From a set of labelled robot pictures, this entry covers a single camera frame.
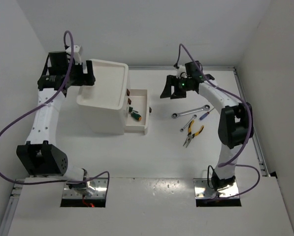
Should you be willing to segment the green stubby phillips screwdriver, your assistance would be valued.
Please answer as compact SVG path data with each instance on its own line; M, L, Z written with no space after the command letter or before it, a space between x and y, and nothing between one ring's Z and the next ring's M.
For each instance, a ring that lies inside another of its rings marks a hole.
M139 113L131 112L130 115L131 115L131 117L132 117L133 119L135 119L136 121L141 121L141 119L142 119L142 116L141 116Z

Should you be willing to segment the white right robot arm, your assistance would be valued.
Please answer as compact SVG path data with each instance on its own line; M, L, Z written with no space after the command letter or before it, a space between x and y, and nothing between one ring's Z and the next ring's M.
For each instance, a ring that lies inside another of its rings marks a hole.
M199 61L174 64L176 75L168 75L161 98L180 99L188 91L203 96L219 113L218 136L222 143L219 160L211 176L214 190L232 185L241 148L253 136L252 106L234 94L223 91L214 77L204 74Z

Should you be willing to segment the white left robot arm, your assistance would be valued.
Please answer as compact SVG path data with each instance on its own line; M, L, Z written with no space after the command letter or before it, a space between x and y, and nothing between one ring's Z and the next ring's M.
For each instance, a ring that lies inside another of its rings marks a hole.
M67 155L56 146L56 130L68 88L93 86L95 80L92 62L82 63L78 46L48 54L37 81L39 109L25 144L16 149L29 175L51 176L73 183L86 179L86 171L71 165Z

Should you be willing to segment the large ratchet wrench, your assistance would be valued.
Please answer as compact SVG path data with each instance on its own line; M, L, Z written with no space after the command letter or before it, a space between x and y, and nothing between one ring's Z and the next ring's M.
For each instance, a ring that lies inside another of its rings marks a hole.
M175 119L175 118L178 118L178 117L181 117L181 116L185 116L185 115L189 115L189 114L194 114L194 113L201 112L201 111L209 111L209 109L210 109L210 106L209 105L204 105L204 106L199 107L199 108L196 108L196 109L191 109L191 110L187 110L187 111L180 112L180 113L173 113L171 115L171 117L173 119Z

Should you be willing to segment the small combination wrench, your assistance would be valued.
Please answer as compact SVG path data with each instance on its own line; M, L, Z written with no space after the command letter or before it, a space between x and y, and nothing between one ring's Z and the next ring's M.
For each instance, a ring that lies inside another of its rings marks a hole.
M183 132L190 125L190 123L196 118L197 118L197 115L193 115L192 118L180 129L180 132Z

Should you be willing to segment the white drawer cabinet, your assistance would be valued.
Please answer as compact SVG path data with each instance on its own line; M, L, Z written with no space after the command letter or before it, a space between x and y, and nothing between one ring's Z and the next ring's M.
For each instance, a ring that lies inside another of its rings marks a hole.
M124 63L91 59L96 79L82 86L76 102L88 127L95 133L123 135L128 117L129 68Z

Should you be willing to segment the yellow needle nose pliers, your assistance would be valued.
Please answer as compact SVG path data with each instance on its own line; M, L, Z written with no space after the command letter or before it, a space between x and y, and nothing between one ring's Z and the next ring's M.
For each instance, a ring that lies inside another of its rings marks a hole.
M186 139L185 139L185 141L184 141L184 143L183 143L183 146L184 146L185 148L188 147L188 145L190 144L190 142L192 141L192 139L193 139L194 137L198 136L198 135L204 130L204 125L202 125L202 126L200 127L200 129L199 129L197 132L193 133L193 132L192 132L192 126L193 126L194 122L195 122L195 121L192 120L191 123L190 123L189 126L188 126L188 135L187 135L187 137L186 137Z

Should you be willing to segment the white front cover board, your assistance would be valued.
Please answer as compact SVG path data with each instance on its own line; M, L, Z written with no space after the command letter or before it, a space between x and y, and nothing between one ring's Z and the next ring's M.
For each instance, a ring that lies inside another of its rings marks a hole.
M113 178L105 207L61 207L60 184L25 186L11 236L291 236L275 178L239 207L197 207L190 179Z

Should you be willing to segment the blue handled screwdriver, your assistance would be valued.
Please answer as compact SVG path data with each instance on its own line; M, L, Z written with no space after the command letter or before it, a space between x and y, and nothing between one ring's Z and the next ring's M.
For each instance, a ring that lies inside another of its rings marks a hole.
M205 112L203 115L201 115L198 120L202 121L204 120L209 114L211 114L212 111L216 110L216 107L213 107L211 110Z

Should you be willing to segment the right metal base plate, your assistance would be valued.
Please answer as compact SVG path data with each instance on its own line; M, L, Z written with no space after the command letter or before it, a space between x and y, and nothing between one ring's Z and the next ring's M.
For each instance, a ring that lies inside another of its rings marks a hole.
M223 188L214 188L210 187L211 181L207 182L207 179L204 178L195 178L194 181L194 190L195 198L199 200L207 199L231 199L239 198L239 190L237 186L237 181L235 180L232 185L227 185Z

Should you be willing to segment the metal base plate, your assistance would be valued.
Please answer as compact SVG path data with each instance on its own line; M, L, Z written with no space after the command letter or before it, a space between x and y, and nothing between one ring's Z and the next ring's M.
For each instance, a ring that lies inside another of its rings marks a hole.
M86 183L65 184L62 199L65 200L104 200L108 190L108 178L97 178Z
M211 181L207 182L207 179L204 178L195 178L194 181L194 190L195 198L199 200L207 199L231 199L239 198L239 190L237 186L237 181L235 180L232 185L227 185L223 188L214 188L210 187Z

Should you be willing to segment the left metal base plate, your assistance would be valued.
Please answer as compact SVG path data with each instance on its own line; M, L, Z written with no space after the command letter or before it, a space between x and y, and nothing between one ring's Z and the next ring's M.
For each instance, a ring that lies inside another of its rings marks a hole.
M86 183L65 184L62 199L65 200L104 200L108 190L108 178L97 178Z

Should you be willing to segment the aluminium frame rail left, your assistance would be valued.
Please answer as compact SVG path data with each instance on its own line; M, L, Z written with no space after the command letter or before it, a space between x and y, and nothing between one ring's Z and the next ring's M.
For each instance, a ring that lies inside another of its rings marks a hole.
M14 184L9 196L8 204L5 209L1 224L0 224L0 236L7 236L11 228L12 220L16 212L16 208L19 202L19 198L22 192L23 185Z

